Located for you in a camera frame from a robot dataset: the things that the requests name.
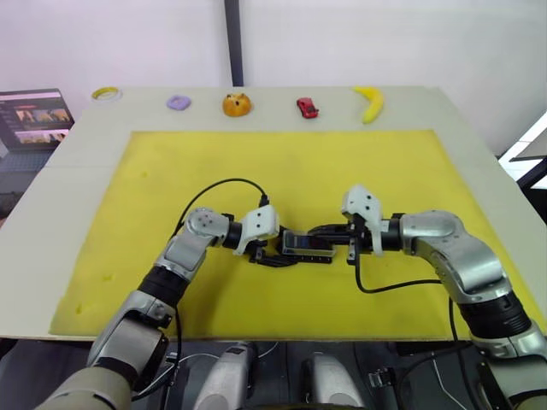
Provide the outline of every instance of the banana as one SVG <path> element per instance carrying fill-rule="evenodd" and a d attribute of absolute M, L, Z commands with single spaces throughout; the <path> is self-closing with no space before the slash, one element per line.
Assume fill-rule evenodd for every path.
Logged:
<path fill-rule="evenodd" d="M 353 87 L 353 90 L 367 98 L 370 102 L 362 115 L 363 124 L 373 122 L 384 107 L 384 95 L 382 91 L 374 87 Z"/>

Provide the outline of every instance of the black cable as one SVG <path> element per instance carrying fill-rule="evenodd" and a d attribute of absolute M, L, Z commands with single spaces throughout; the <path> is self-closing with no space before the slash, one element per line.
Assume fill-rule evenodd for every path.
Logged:
<path fill-rule="evenodd" d="M 397 403 L 399 404 L 400 410 L 408 410 L 407 406 L 404 404 L 403 398 L 401 396 L 401 389 L 403 387 L 403 381 L 404 379 L 418 366 L 422 365 L 423 363 L 426 363 L 429 360 L 437 359 L 442 356 L 446 356 L 447 354 L 452 354 L 454 352 L 460 352 L 461 350 L 464 350 L 466 348 L 469 348 L 473 346 L 472 343 L 464 343 L 459 346 L 455 346 L 453 348 L 448 348 L 446 350 L 443 350 L 438 353 L 431 354 L 430 356 L 424 357 L 423 359 L 420 359 L 416 361 L 412 366 L 405 369 L 405 371 L 401 374 L 401 376 L 398 378 L 397 383 L 395 385 L 395 397 L 397 399 Z"/>
<path fill-rule="evenodd" d="M 458 344 L 458 334 L 456 331 L 456 322 L 454 321 L 454 302 L 449 297 L 448 298 L 448 315 L 450 318 L 450 329 L 452 330 L 452 337 L 454 337 L 454 343 Z M 480 410 L 480 405 L 477 402 L 477 399 L 475 399 L 475 396 L 473 394 L 473 389 L 471 389 L 471 383 L 469 383 L 468 373 L 465 368 L 465 361 L 463 360 L 463 354 L 461 350 L 457 350 L 458 355 L 458 363 L 460 365 L 460 371 L 462 372 L 462 379 L 463 384 L 465 385 L 465 390 L 468 393 L 469 400 L 471 401 L 471 404 L 473 405 L 473 408 L 475 410 Z"/>
<path fill-rule="evenodd" d="M 361 281 L 361 244 L 358 237 L 355 238 L 355 252 L 356 252 L 356 283 L 357 288 L 362 293 L 373 294 L 385 292 L 387 290 L 394 290 L 399 288 L 404 288 L 406 286 L 413 286 L 415 284 L 441 284 L 441 281 L 438 279 L 418 279 L 418 280 L 409 280 L 408 282 L 402 282 L 400 284 L 390 284 L 389 286 L 383 286 L 376 289 L 367 289 L 363 286 Z"/>
<path fill-rule="evenodd" d="M 152 393 L 156 393 L 159 389 L 161 389 L 163 386 L 165 386 L 168 381 L 169 381 L 169 376 L 170 376 L 171 372 L 169 372 L 168 374 L 166 374 L 164 376 L 164 379 L 160 382 L 158 381 L 153 388 L 151 388 L 150 390 L 146 390 L 146 392 L 142 393 L 142 394 L 136 394 L 134 395 L 132 398 L 131 398 L 131 401 L 137 401 L 137 400 L 140 400 L 140 399 L 144 399 L 145 397 L 148 397 L 149 395 L 151 395 Z"/>
<path fill-rule="evenodd" d="M 353 342 L 353 357 L 357 364 L 357 371 L 359 372 L 359 379 L 361 379 L 362 383 L 364 384 L 365 388 L 367 389 L 368 395 L 370 396 L 370 400 L 373 401 L 374 408 L 379 408 L 378 401 L 376 400 L 376 397 L 374 396 L 373 392 L 369 389 L 367 380 L 363 380 L 365 378 L 365 372 L 362 370 L 361 363 L 359 362 L 359 358 L 357 357 L 357 342 Z"/>
<path fill-rule="evenodd" d="M 163 386 L 162 398 L 160 400 L 160 406 L 158 407 L 159 410 L 165 410 L 165 406 L 168 404 L 169 389 L 171 389 L 171 386 L 169 386 L 169 384 L 165 384 Z"/>
<path fill-rule="evenodd" d="M 245 178 L 228 178 L 228 179 L 223 179 L 223 180 L 217 181 L 214 184 L 209 185 L 207 188 L 204 188 L 204 189 L 200 190 L 197 193 L 197 195 L 195 195 L 190 200 L 190 202 L 188 202 L 188 205 L 186 205 L 185 209 L 182 211 L 182 214 L 179 217 L 179 220 L 177 221 L 177 225 L 175 226 L 173 234 L 171 235 L 171 237 L 174 237 L 177 234 L 179 229 L 184 224 L 184 218 L 185 218 L 186 214 L 188 213 L 188 210 L 194 204 L 194 202 L 197 201 L 197 199 L 201 195 L 203 195 L 208 190 L 211 190 L 211 189 L 215 188 L 216 186 L 225 184 L 227 182 L 244 182 L 246 184 L 254 186 L 261 193 L 260 204 L 262 205 L 263 203 L 268 203 L 268 195 L 266 194 L 266 191 L 259 184 L 257 184 L 256 182 L 253 182 L 253 181 L 251 181 L 249 179 L 245 179 Z M 180 323 L 180 316 L 179 316 L 179 310 L 178 309 L 175 309 L 174 317 L 175 317 L 175 324 L 176 324 L 176 331 L 177 331 L 177 359 L 174 363 L 173 369 L 168 374 L 165 375 L 165 379 L 163 379 L 161 382 L 158 381 L 158 383 L 152 389 L 146 391 L 143 394 L 134 395 L 131 398 L 131 401 L 137 401 L 137 400 L 143 399 L 146 396 L 157 392 L 161 387 L 164 387 L 164 390 L 163 390 L 163 393 L 162 393 L 162 406 L 160 406 L 160 409 L 163 409 L 163 407 L 165 406 L 166 403 L 164 402 L 164 400 L 167 400 L 168 390 L 171 386 L 174 385 L 174 382 L 175 382 L 175 379 L 176 379 L 176 376 L 177 376 L 177 373 L 178 373 L 178 367 L 179 367 L 180 359 L 182 358 L 182 325 Z"/>
<path fill-rule="evenodd" d="M 194 204 L 194 202 L 197 201 L 197 199 L 201 195 L 203 195 L 205 192 L 207 192 L 208 190 L 211 190 L 211 189 L 215 188 L 218 185 L 225 184 L 226 182 L 245 182 L 246 184 L 252 185 L 255 188 L 257 188 L 260 191 L 260 193 L 262 195 L 262 198 L 268 199 L 268 195 L 266 195 L 266 191 L 263 190 L 262 187 L 259 184 L 257 184 L 256 182 L 253 182 L 249 179 L 245 179 L 245 178 L 228 178 L 228 179 L 223 179 L 221 181 L 217 181 L 214 184 L 209 185 L 207 188 L 204 188 L 203 190 L 200 190 L 199 193 L 196 196 L 194 196 L 191 199 L 190 202 L 188 202 L 188 205 L 186 205 L 185 210 L 182 211 L 182 214 L 180 215 L 179 221 L 177 222 L 177 225 L 175 226 L 173 234 L 171 235 L 171 237 L 174 237 L 177 234 L 177 232 L 179 231 L 179 229 L 182 227 L 182 225 L 184 224 L 183 221 L 184 221 L 184 218 L 186 216 L 186 213 L 188 212 L 190 207 Z"/>
<path fill-rule="evenodd" d="M 287 372 L 287 402 L 291 402 L 291 372 L 289 370 L 289 342 L 285 342 L 285 369 Z"/>

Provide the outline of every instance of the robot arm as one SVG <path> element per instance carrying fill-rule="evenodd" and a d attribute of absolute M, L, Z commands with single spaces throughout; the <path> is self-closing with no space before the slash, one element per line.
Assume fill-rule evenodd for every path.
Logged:
<path fill-rule="evenodd" d="M 513 292 L 500 260 L 465 231 L 458 217 L 427 211 L 383 220 L 378 200 L 360 185 L 344 197 L 342 213 L 350 221 L 349 263 L 355 259 L 358 240 L 365 245 L 358 247 L 364 252 L 382 255 L 385 249 L 402 250 L 433 266 L 460 308 L 473 344 L 486 357 L 479 375 L 491 403 L 498 400 L 496 406 L 504 408 L 508 399 L 520 404 L 544 394 L 547 341 Z M 493 394 L 488 385 L 494 385 Z M 494 397 L 496 392 L 504 398 Z"/>
<path fill-rule="evenodd" d="M 241 222 L 208 208 L 190 213 L 91 346 L 87 368 L 71 376 L 38 409 L 128 409 L 131 390 L 150 384 L 162 362 L 168 339 L 160 328 L 173 319 L 207 248 L 223 246 L 241 255 L 250 241 L 278 234 L 279 217 L 271 205 L 249 212 Z"/>

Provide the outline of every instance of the laptop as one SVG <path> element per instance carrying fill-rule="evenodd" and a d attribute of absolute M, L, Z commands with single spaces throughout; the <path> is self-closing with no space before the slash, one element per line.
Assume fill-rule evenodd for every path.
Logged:
<path fill-rule="evenodd" d="M 38 172 L 73 124 L 57 88 L 0 92 L 0 173 Z"/>

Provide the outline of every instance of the orange toy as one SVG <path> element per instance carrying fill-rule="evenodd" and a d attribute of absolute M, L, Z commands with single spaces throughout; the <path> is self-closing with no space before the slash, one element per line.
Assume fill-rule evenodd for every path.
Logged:
<path fill-rule="evenodd" d="M 222 102 L 224 114 L 230 117 L 240 117 L 248 114 L 251 107 L 250 99 L 244 93 L 228 94 Z"/>

